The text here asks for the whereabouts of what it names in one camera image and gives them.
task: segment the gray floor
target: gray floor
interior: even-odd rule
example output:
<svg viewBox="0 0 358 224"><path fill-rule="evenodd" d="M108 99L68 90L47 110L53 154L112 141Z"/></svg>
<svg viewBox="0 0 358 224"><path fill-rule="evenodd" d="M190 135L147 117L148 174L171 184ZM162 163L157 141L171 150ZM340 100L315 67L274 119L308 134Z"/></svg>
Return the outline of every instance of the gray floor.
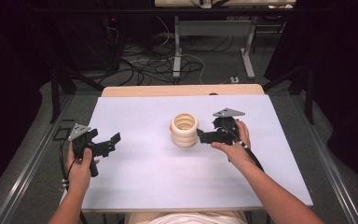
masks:
<svg viewBox="0 0 358 224"><path fill-rule="evenodd" d="M189 73L185 79L181 80L180 84L200 84L201 82L203 84L220 84L234 76L240 79L240 83L264 84L266 82L263 74L279 36L263 35L257 38L255 54L251 55L256 74L255 80L250 80L246 77L239 52L243 42L238 38L234 39L232 46L225 51L197 52L194 50L195 48L213 49L224 39L224 36L203 36L184 39L182 42L184 47L183 54L188 54L186 57L192 62L202 61L204 70L203 72L199 70ZM224 49L225 46L229 46L229 42L230 38L219 48ZM128 55L131 52L133 51L126 51L124 55ZM138 56L131 56L125 58L133 61L144 60L149 57L142 56L138 59ZM120 67L120 70L125 68L126 66L123 65ZM102 84L114 86L127 80L130 76L131 73L129 72L119 72L105 78ZM127 85L136 84L136 77L127 83ZM150 85L163 84L169 83L155 79L152 79L150 83ZM4 220L7 223L44 223L48 222L57 208L62 196L62 193L59 191L62 179L58 154L60 141L45 139L45 136L55 133L59 127L70 128L74 122L89 123L96 100L101 94L84 83L77 81L76 85L78 92L75 96L62 95L62 101L67 103L68 106L62 109L64 111L62 116L53 126L49 125L51 116L49 84L41 89L44 95L43 104L34 124L0 179L0 222ZM326 223L351 223L342 209L342 203L337 198L337 189L332 187L331 180L322 166L316 149L317 146L311 137L311 132L304 120L304 116L298 109L298 102L302 104L303 95L289 96L286 90L287 85L288 82L284 82L268 91L267 94L274 104L298 167L310 189L310 196L315 204L312 206L312 209ZM332 132L332 128L317 105L314 107L314 119L316 124L313 127L325 144ZM35 150L41 147L46 150L38 154L38 151ZM32 163L30 162L32 158L39 158L39 160ZM344 180L355 207L358 209L358 175L337 160L334 155L332 155L332 159ZM30 174L24 173L24 168L26 167L31 168L32 172ZM16 188L19 184L21 186L21 182L18 182L19 177L24 177L25 175L30 177L30 182L24 185L23 190L19 190ZM20 193L18 200L14 202L9 200L9 196L16 192ZM103 216L101 214L86 214L86 216L89 223L103 223ZM263 212L254 212L254 216L254 223L264 223L265 214ZM106 218L108 223L117 223L121 217L122 215L118 217L116 214L109 214Z"/></svg>

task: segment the white table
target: white table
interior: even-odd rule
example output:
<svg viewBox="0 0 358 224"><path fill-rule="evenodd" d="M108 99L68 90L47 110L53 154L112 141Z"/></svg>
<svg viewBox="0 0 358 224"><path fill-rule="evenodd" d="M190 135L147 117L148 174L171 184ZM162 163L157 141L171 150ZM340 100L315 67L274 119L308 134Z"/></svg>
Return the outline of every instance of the white table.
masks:
<svg viewBox="0 0 358 224"><path fill-rule="evenodd" d="M198 2L198 0L155 0L155 5L156 7L197 7L193 2ZM281 6L294 5L295 3L296 0L230 0L224 6ZM254 79L255 72L249 58L249 52L255 35L256 24L257 17L252 17L251 21L179 21L178 17L175 17L175 60L172 77L180 77L182 55L180 35L234 35L246 36L245 48L241 49L241 56L247 77Z"/></svg>
<svg viewBox="0 0 358 224"><path fill-rule="evenodd" d="M99 175L91 179L82 210L124 213L262 209L226 154L200 142L189 148L172 142L169 126L174 115L192 113L200 129L211 132L213 113L226 107L246 113L238 118L248 125L252 150L266 173L306 205L312 205L269 97L237 94L230 91L232 86L205 86L206 92L231 94L217 96L190 95L191 90L198 90L195 94L202 92L203 86L188 86L189 91L185 91L186 86L156 87L155 91L153 87L142 87L146 94L135 93L145 96L133 96L132 91L127 91L137 90L136 87L107 91L99 98L89 124L99 132L93 141L106 141L118 132L122 140L116 144L116 151L101 158ZM148 96L164 95L165 91L170 96ZM123 96L106 97L115 92Z"/></svg>

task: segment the forearm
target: forearm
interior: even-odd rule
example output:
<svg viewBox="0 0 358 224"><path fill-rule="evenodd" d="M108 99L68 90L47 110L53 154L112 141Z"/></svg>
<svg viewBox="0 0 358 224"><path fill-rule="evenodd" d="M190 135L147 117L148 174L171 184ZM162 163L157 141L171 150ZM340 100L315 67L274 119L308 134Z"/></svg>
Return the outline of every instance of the forearm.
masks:
<svg viewBox="0 0 358 224"><path fill-rule="evenodd" d="M49 223L78 223L83 198L84 193L68 192Z"/></svg>
<svg viewBox="0 0 358 224"><path fill-rule="evenodd" d="M323 223L298 198L250 162L238 167L275 223Z"/></svg>

